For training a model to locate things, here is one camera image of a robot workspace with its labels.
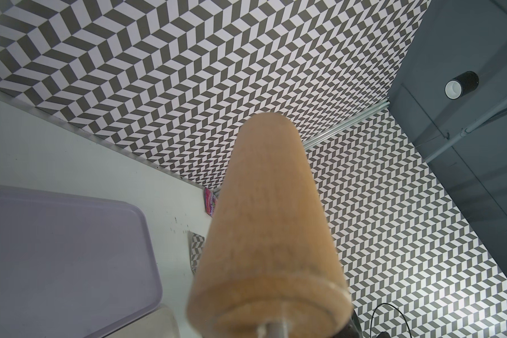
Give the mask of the beige plastic tray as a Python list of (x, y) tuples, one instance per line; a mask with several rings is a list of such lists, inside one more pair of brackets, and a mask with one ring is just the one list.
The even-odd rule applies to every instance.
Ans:
[(105, 338), (180, 338), (180, 331), (173, 311), (160, 306)]

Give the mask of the wooden dough roller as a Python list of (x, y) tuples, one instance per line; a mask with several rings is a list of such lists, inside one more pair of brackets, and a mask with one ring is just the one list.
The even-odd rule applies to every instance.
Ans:
[(239, 129), (187, 303), (203, 337), (331, 337), (353, 306), (297, 128), (277, 113)]

